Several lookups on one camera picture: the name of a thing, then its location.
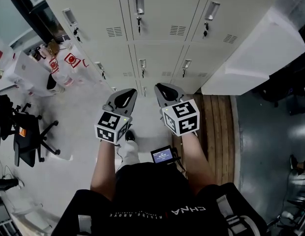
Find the office chair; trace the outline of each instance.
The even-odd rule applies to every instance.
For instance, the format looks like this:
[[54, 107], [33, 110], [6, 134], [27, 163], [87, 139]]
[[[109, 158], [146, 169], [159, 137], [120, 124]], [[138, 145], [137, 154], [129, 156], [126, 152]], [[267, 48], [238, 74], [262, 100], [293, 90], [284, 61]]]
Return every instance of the office chair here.
[[58, 125], [58, 121], [51, 123], [42, 133], [39, 129], [39, 120], [42, 116], [29, 115], [25, 112], [27, 107], [31, 104], [27, 103], [21, 112], [15, 111], [13, 120], [15, 122], [14, 132], [14, 151], [15, 151], [15, 165], [19, 166], [20, 158], [24, 160], [29, 166], [33, 167], [35, 164], [35, 151], [37, 150], [39, 162], [44, 162], [41, 157], [41, 145], [43, 145], [49, 152], [54, 155], [59, 155], [60, 150], [53, 150], [44, 141], [47, 140], [45, 135], [53, 126]]

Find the fiducial marker cube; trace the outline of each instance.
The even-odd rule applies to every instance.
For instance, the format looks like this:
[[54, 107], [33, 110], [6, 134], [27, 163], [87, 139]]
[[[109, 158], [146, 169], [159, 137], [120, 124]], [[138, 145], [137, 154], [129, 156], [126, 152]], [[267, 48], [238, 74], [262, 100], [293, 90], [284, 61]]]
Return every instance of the fiducial marker cube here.
[[101, 110], [94, 125], [95, 136], [107, 142], [117, 144], [127, 132], [129, 118]]
[[200, 128], [200, 112], [194, 100], [162, 108], [164, 123], [177, 136]]

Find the white floor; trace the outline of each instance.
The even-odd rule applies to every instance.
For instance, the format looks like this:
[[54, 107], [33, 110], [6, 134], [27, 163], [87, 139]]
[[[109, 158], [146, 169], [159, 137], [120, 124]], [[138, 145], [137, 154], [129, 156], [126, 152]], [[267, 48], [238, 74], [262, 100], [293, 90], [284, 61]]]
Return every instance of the white floor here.
[[[13, 174], [25, 183], [21, 190], [8, 190], [3, 199], [11, 206], [8, 207], [9, 210], [12, 206], [15, 209], [23, 209], [29, 204], [43, 204], [46, 212], [60, 217], [78, 189], [89, 189], [99, 147], [93, 124], [97, 111], [105, 103], [110, 92], [103, 85], [73, 85], [64, 93], [47, 98], [24, 96], [15, 88], [3, 94], [10, 97], [14, 106], [33, 103], [28, 112], [43, 116], [41, 128], [58, 120], [60, 123], [52, 128], [47, 143], [61, 150], [57, 158], [46, 153], [42, 147], [45, 162], [39, 163], [36, 158], [35, 166], [31, 168], [21, 160], [20, 166], [15, 167], [13, 137], [2, 141], [0, 161], [3, 174], [7, 165]], [[150, 151], [171, 142], [171, 133], [159, 120], [161, 115], [157, 99], [138, 97], [132, 116], [131, 129], [134, 129], [137, 136], [140, 160], [152, 161]], [[116, 169], [120, 163], [121, 159], [116, 155]], [[5, 174], [8, 173], [10, 172], [6, 167]]]

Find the locker vent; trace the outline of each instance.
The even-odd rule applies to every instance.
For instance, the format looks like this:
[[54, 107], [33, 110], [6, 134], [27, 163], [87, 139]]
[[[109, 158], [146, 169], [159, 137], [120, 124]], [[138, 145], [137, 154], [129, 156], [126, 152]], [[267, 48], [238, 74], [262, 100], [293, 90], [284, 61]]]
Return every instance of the locker vent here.
[[185, 26], [171, 26], [170, 35], [184, 36]]
[[197, 77], [206, 77], [207, 73], [199, 73]]
[[228, 35], [225, 37], [225, 39], [223, 40], [223, 42], [233, 44], [237, 38], [238, 38], [237, 36], [233, 36], [233, 35], [229, 35], [229, 34], [228, 34]]
[[171, 76], [172, 72], [162, 72], [161, 76]]
[[133, 74], [131, 72], [123, 73], [124, 77], [133, 77]]
[[121, 27], [107, 28], [107, 33], [108, 33], [109, 37], [122, 36]]

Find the wooden floor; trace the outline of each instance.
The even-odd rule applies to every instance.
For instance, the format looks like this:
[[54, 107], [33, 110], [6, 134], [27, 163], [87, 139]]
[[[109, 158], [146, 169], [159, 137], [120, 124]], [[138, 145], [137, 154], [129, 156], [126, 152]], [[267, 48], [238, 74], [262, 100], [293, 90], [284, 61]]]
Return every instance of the wooden floor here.
[[[202, 149], [215, 173], [218, 185], [233, 182], [235, 170], [234, 127], [229, 96], [191, 95], [200, 111], [200, 129], [197, 131]], [[182, 157], [181, 137], [173, 136], [173, 146]]]

